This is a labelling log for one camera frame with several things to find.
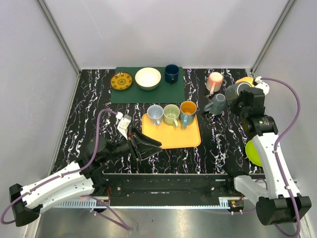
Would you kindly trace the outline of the orange and blue mug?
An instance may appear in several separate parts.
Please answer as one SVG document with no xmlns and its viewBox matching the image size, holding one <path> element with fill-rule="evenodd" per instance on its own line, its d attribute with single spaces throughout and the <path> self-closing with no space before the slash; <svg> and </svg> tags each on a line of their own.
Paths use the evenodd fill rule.
<svg viewBox="0 0 317 238">
<path fill-rule="evenodd" d="M 192 101 L 185 101 L 180 105 L 180 122 L 183 129 L 194 122 L 197 106 Z"/>
</svg>

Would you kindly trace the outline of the grey mug white inside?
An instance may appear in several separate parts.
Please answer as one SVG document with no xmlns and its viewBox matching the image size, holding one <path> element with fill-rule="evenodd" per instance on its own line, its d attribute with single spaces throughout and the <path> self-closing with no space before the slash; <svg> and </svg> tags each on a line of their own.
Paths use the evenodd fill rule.
<svg viewBox="0 0 317 238">
<path fill-rule="evenodd" d="M 210 103 L 204 106 L 204 112 L 211 113 L 213 116 L 220 115 L 227 107 L 225 95 L 219 93 L 213 96 Z"/>
</svg>

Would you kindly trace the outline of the dark teal mug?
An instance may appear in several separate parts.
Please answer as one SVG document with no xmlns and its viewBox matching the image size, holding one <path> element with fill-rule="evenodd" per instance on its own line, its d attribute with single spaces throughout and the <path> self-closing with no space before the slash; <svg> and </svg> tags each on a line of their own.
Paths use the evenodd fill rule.
<svg viewBox="0 0 317 238">
<path fill-rule="evenodd" d="M 248 82 L 238 82 L 235 84 L 230 85 L 226 88 L 225 91 L 225 98 L 229 104 L 231 104 L 235 99 L 238 98 L 240 92 L 243 90 L 252 87 Z"/>
</svg>

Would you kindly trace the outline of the pink mug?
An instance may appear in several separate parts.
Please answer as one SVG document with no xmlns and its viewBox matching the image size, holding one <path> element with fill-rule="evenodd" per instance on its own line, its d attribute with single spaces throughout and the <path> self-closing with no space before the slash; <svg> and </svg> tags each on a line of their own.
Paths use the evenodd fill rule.
<svg viewBox="0 0 317 238">
<path fill-rule="evenodd" d="M 212 95 L 215 92 L 218 92 L 222 86 L 223 75 L 219 72 L 212 72 L 207 80 L 206 88 L 209 93 Z"/>
</svg>

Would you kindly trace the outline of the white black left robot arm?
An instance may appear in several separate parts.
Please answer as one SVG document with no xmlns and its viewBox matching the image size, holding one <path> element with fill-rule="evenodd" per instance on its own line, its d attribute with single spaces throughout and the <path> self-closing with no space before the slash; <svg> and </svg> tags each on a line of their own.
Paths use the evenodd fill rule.
<svg viewBox="0 0 317 238">
<path fill-rule="evenodd" d="M 79 196 L 102 196 L 107 192 L 102 171 L 106 160 L 130 154 L 136 160 L 147 159 L 162 151 L 162 143 L 132 127 L 127 138 L 111 142 L 95 136 L 86 152 L 75 161 L 30 185 L 18 183 L 9 188 L 10 209 L 17 227 L 25 226 L 52 207 Z"/>
</svg>

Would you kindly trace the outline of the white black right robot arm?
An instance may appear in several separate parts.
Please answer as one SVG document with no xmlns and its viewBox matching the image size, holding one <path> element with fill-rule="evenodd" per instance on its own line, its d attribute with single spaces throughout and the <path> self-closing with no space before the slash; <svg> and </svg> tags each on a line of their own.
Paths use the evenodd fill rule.
<svg viewBox="0 0 317 238">
<path fill-rule="evenodd" d="M 265 226 L 297 223 L 312 203 L 308 196 L 301 195 L 288 171 L 276 123 L 265 114 L 264 100 L 262 89 L 249 87 L 238 93 L 230 110 L 241 119 L 243 130 L 260 157 L 267 188 L 250 176 L 236 176 L 225 184 L 225 191 L 229 196 L 242 193 L 248 198 Z"/>
</svg>

